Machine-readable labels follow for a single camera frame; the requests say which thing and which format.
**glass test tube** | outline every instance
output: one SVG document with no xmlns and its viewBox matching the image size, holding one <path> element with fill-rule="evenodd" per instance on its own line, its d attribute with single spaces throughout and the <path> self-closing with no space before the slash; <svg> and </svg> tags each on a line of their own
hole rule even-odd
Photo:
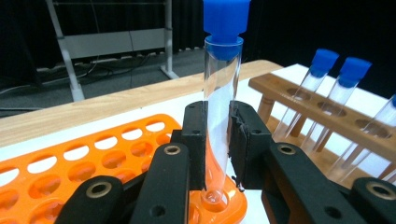
<svg viewBox="0 0 396 224">
<path fill-rule="evenodd" d="M 353 57 L 346 58 L 341 68 L 340 76 L 336 79 L 327 97 L 330 101 L 320 105 L 323 113 L 329 116 L 340 116 L 343 112 L 343 106 L 358 83 L 365 76 L 370 66 L 371 63 L 362 59 Z M 314 122 L 301 144 L 301 149 L 308 155 L 313 151 L 320 152 L 331 135 L 331 130 Z"/>
<path fill-rule="evenodd" d="M 222 204 L 229 151 L 230 104 L 237 90 L 243 39 L 235 44 L 213 44 L 205 39 L 205 86 L 207 100 L 206 190 L 207 203 Z"/>
<path fill-rule="evenodd" d="M 318 89 L 337 58 L 338 54 L 331 50 L 318 49 L 302 84 L 292 97 L 296 100 L 309 100 L 310 93 L 308 91 L 313 92 Z M 300 113 L 288 108 L 273 133 L 273 139 L 276 142 L 280 142 L 286 141 L 289 134 L 298 136 L 305 120 L 306 118 L 302 118 Z"/>
<path fill-rule="evenodd" d="M 361 131 L 379 138 L 388 138 L 392 135 L 389 128 L 396 127 L 396 94 L 381 108 L 372 120 L 361 125 Z M 351 143 L 346 151 L 332 165 L 326 176 L 335 181 L 344 181 L 358 165 L 364 161 L 371 151 L 356 144 Z"/>
</svg>

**test tube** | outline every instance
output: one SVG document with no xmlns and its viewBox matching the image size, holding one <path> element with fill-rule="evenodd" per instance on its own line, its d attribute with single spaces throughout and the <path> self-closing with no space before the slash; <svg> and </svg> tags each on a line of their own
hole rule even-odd
<svg viewBox="0 0 396 224">
<path fill-rule="evenodd" d="M 336 117 L 342 115 L 345 103 L 361 79 L 364 78 L 370 66 L 371 63 L 362 59 L 354 57 L 346 58 L 340 75 L 327 97 L 330 101 L 320 105 L 323 113 Z M 320 152 L 331 135 L 332 131 L 330 129 L 314 122 L 301 144 L 301 149 L 308 155 L 314 151 Z"/>
<path fill-rule="evenodd" d="M 372 120 L 361 120 L 361 131 L 379 138 L 389 138 L 390 130 L 396 127 L 396 94 L 379 110 Z M 371 151 L 356 143 L 351 143 L 338 160 L 332 165 L 326 176 L 341 183 L 364 161 Z"/>
<path fill-rule="evenodd" d="M 207 101 L 205 184 L 203 206 L 222 211 L 229 152 L 230 106 L 236 95 L 249 0 L 204 0 L 205 85 Z"/>
<path fill-rule="evenodd" d="M 323 79 L 334 66 L 337 58 L 338 54 L 331 50 L 318 49 L 314 59 L 312 60 L 312 65 L 309 67 L 302 84 L 297 90 L 295 90 L 295 93 L 292 95 L 292 97 L 296 100 L 309 100 L 309 92 L 307 91 L 313 92 L 318 89 Z M 295 135 L 298 136 L 305 120 L 306 118 L 302 118 L 300 113 L 288 108 L 273 133 L 273 139 L 276 142 L 286 141 L 286 138 L 289 136 L 292 130 L 296 133 Z"/>
</svg>

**metal frame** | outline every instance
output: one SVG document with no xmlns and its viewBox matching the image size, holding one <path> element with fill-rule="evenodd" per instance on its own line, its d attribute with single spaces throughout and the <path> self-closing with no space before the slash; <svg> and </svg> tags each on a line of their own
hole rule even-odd
<svg viewBox="0 0 396 224">
<path fill-rule="evenodd" d="M 170 78 L 178 78 L 172 70 L 172 0 L 165 0 L 165 28 L 142 31 L 126 31 L 92 35 L 68 35 L 62 32 L 54 5 L 86 5 L 89 3 L 61 3 L 46 0 L 49 14 L 55 29 L 59 48 L 61 49 L 64 65 L 70 79 L 70 90 L 73 101 L 84 100 L 84 92 L 79 85 L 72 59 L 90 57 L 101 54 L 126 52 L 130 49 L 156 49 L 165 47 L 166 64 L 161 70 Z M 115 5 L 117 3 L 94 3 L 95 5 Z M 152 5 L 162 3 L 123 3 L 124 5 Z"/>
</svg>

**wooden test tube rack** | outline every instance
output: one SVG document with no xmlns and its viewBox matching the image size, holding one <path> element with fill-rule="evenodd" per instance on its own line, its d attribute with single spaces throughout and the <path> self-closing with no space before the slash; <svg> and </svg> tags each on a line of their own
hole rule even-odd
<svg viewBox="0 0 396 224">
<path fill-rule="evenodd" d="M 396 164 L 396 136 L 393 134 L 396 132 L 394 128 L 382 130 L 383 132 L 390 133 L 390 137 L 387 138 L 381 138 L 364 133 L 361 131 L 361 128 L 363 128 L 364 125 L 372 118 L 369 118 L 356 110 L 346 106 L 342 107 L 340 105 L 339 106 L 342 107 L 342 113 L 340 113 L 339 116 L 329 116 L 322 110 L 322 105 L 324 103 L 330 104 L 330 101 L 327 98 L 314 92 L 307 91 L 307 95 L 303 97 L 303 100 L 297 100 L 293 97 L 293 94 L 298 90 L 299 86 L 273 74 L 255 77 L 249 81 L 248 85 L 254 90 L 262 93 L 262 100 L 260 102 L 258 114 L 262 118 L 262 121 L 267 123 L 267 126 L 268 123 L 271 122 L 271 119 L 273 119 L 271 117 L 271 111 L 273 109 L 274 102 L 279 102 L 282 105 L 298 111 L 302 114 L 302 117 L 312 119 L 313 121 L 329 128 L 332 132 L 339 133 L 345 138 L 348 138 L 360 146 L 365 147 L 377 155 L 391 161 L 391 164 Z M 297 139 L 292 142 L 297 146 L 301 143 L 301 139 L 304 140 L 304 136 L 300 134 L 298 138 L 300 140 Z M 388 172 L 391 172 L 391 169 L 388 168 L 384 171 L 384 173 Z"/>
</svg>

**table surface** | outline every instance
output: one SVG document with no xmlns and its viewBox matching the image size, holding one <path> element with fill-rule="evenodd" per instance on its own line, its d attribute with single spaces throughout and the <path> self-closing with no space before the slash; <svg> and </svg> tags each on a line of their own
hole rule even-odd
<svg viewBox="0 0 396 224">
<path fill-rule="evenodd" d="M 273 72 L 291 82 L 300 83 L 306 70 L 306 67 L 298 64 L 282 68 L 268 61 L 244 63 L 241 66 L 236 100 L 248 103 L 257 110 L 261 94 L 248 86 L 250 78 Z M 326 77 L 318 93 L 326 95 L 333 83 L 333 78 Z M 168 114 L 182 124 L 184 107 L 203 100 L 203 85 L 204 75 L 196 74 L 0 119 L 0 162 L 154 114 Z M 370 106 L 362 106 L 360 104 L 362 99 L 369 101 Z M 372 117 L 386 101 L 387 99 L 370 92 L 356 89 L 346 105 L 354 106 L 361 113 Z M 285 110 L 285 106 L 276 103 L 272 116 L 281 119 Z M 334 153 L 339 155 L 340 152 L 336 149 L 342 145 L 347 146 L 348 141 L 335 136 L 329 141 L 328 149 L 333 149 Z M 378 166 L 378 161 L 371 162 Z M 382 165 L 383 167 L 379 167 L 378 170 L 387 166 L 384 162 Z M 227 173 L 231 172 L 230 167 L 229 165 Z M 378 172 L 380 171 L 373 171 L 371 174 L 377 175 Z M 257 190 L 247 190 L 248 209 L 243 223 L 257 223 L 257 220 L 267 219 L 260 194 L 261 192 Z"/>
</svg>

